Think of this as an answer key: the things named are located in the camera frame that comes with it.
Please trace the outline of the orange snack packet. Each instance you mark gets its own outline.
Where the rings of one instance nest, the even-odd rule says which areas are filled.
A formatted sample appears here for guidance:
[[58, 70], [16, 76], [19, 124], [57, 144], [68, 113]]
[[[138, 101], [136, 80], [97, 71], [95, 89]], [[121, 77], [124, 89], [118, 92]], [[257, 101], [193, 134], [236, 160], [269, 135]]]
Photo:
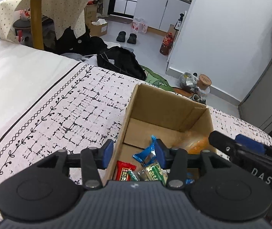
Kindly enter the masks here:
[[186, 131], [182, 133], [172, 148], [181, 148], [188, 154], [199, 154], [202, 150], [210, 149], [208, 137], [196, 131]]

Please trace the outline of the blue snack packet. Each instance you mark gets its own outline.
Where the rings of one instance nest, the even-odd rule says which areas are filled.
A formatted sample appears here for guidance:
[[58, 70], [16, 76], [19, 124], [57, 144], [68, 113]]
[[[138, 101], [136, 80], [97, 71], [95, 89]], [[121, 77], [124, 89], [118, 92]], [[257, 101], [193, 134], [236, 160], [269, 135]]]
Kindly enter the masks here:
[[141, 164], [142, 167], [147, 167], [150, 164], [155, 163], [156, 153], [155, 153], [155, 143], [157, 138], [152, 135], [150, 145], [145, 148], [142, 152], [133, 155], [133, 159]]

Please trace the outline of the red snack packet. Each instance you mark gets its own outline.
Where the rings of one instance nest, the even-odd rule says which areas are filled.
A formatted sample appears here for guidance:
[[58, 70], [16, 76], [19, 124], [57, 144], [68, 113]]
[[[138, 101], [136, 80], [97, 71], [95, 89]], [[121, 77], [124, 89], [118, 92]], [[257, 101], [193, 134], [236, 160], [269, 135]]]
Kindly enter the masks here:
[[130, 181], [129, 171], [135, 171], [136, 166], [131, 163], [117, 161], [116, 181]]

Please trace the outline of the patterned bed cover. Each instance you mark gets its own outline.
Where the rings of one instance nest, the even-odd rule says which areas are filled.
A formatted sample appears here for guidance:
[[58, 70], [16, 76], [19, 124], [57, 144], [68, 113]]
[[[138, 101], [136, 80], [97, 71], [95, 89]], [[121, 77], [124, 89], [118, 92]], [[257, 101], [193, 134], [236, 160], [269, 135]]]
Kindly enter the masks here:
[[[89, 146], [100, 147], [107, 139], [115, 144], [137, 84], [144, 83], [76, 64], [0, 135], [0, 184], [58, 150], [78, 154]], [[208, 108], [215, 130], [231, 138], [243, 134], [272, 146], [272, 138], [259, 128]]]

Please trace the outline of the brown cardboard box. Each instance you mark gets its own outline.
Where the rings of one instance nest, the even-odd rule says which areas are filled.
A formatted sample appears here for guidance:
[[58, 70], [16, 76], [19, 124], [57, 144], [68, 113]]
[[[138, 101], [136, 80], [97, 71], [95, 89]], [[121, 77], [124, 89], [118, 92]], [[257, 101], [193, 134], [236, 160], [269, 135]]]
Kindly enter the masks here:
[[214, 130], [211, 111], [207, 106], [160, 88], [137, 84], [102, 183], [113, 179], [118, 160], [140, 166], [133, 160], [132, 154], [148, 147], [152, 135], [171, 148], [185, 140], [188, 131], [208, 137]]

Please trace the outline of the brown lidded jar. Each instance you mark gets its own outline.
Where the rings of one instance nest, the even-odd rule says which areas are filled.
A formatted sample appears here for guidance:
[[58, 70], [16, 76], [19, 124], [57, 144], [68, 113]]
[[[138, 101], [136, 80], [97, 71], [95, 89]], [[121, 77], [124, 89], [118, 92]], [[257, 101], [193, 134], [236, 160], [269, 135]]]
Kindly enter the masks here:
[[204, 75], [204, 74], [200, 74], [198, 77], [198, 82], [197, 82], [197, 86], [201, 89], [201, 90], [206, 90], [208, 87], [210, 87], [212, 84], [211, 79]]

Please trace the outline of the clear bag of items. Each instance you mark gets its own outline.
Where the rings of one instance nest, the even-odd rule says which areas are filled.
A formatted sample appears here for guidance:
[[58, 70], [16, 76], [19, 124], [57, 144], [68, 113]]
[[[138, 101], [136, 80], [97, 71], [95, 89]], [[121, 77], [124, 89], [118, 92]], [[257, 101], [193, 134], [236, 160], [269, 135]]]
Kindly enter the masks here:
[[185, 72], [179, 77], [179, 85], [186, 92], [194, 92], [197, 82], [198, 78], [189, 72]]

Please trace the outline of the green floor rug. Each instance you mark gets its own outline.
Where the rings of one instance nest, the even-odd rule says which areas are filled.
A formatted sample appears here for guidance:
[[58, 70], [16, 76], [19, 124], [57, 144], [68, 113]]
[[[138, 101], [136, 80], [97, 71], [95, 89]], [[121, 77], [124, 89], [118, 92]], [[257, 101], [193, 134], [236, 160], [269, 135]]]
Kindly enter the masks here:
[[145, 79], [146, 83], [161, 88], [165, 91], [174, 92], [173, 87], [168, 83], [168, 81], [164, 77], [158, 75], [157, 73], [153, 72], [151, 69], [145, 66], [142, 66], [142, 69], [146, 74]]

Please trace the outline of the black bag on floor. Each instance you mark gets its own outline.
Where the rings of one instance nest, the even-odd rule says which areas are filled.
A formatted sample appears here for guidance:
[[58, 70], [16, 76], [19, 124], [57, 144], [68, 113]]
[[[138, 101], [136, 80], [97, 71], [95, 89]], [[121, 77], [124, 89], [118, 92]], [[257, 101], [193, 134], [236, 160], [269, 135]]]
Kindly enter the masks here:
[[122, 47], [111, 47], [97, 54], [97, 64], [100, 68], [124, 74], [138, 80], [146, 80], [146, 74], [142, 66], [138, 63], [135, 54]]

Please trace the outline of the red oil bottle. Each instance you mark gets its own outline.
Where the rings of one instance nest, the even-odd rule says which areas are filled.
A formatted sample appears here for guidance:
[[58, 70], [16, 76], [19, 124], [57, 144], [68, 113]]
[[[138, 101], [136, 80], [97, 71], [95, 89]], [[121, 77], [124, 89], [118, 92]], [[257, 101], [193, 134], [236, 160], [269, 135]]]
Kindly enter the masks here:
[[174, 42], [173, 33], [171, 33], [171, 32], [167, 33], [167, 35], [164, 37], [164, 39], [162, 41], [162, 45], [160, 47], [160, 53], [162, 55], [167, 56], [170, 52], [173, 42]]

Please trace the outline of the left black slipper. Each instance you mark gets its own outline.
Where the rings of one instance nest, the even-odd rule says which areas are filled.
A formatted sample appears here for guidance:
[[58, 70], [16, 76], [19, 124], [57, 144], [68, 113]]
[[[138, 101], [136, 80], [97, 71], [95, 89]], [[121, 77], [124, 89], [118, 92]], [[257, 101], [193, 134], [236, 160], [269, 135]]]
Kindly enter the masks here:
[[125, 31], [120, 31], [118, 33], [118, 36], [116, 38], [116, 41], [117, 42], [121, 42], [121, 43], [124, 43], [126, 42], [126, 32]]

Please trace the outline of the black slipper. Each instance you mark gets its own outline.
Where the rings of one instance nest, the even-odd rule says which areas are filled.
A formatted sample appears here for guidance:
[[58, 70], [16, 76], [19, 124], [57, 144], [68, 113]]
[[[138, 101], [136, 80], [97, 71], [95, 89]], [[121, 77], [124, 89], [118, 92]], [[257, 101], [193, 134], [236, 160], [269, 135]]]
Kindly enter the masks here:
[[134, 34], [134, 33], [131, 33], [131, 34], [129, 35], [129, 38], [128, 38], [127, 42], [128, 42], [129, 44], [136, 44], [136, 43], [137, 43], [137, 35]]
[[118, 36], [116, 38], [116, 41], [117, 42], [121, 42], [121, 43], [124, 43], [126, 42], [126, 32], [125, 31], [120, 31], [118, 33]]

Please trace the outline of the white kitchen cabinet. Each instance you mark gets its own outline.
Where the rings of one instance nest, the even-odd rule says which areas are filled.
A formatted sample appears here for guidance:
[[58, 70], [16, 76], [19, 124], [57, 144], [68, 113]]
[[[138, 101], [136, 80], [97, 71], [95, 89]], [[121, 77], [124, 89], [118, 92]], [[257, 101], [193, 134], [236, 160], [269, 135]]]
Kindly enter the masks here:
[[167, 32], [190, 5], [190, 0], [137, 0], [134, 17], [144, 19], [150, 28]]

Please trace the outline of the cream dotted tablecloth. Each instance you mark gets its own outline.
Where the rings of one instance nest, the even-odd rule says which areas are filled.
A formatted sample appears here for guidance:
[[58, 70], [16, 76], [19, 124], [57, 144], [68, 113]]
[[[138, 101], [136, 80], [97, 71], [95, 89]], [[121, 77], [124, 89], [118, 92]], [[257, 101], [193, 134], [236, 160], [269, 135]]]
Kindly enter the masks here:
[[[55, 24], [56, 37], [60, 38], [66, 28], [74, 30], [78, 38], [86, 32], [84, 9], [88, 0], [42, 0], [42, 15], [51, 18]], [[30, 0], [0, 1], [0, 38], [17, 43], [12, 30], [14, 12], [30, 8]]]

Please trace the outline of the yellow round table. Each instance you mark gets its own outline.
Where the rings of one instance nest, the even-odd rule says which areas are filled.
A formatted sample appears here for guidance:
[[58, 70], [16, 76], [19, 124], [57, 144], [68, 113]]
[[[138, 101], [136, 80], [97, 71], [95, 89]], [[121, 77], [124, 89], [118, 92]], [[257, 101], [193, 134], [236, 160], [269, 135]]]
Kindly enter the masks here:
[[42, 30], [42, 0], [30, 0], [30, 24], [33, 47], [44, 50]]

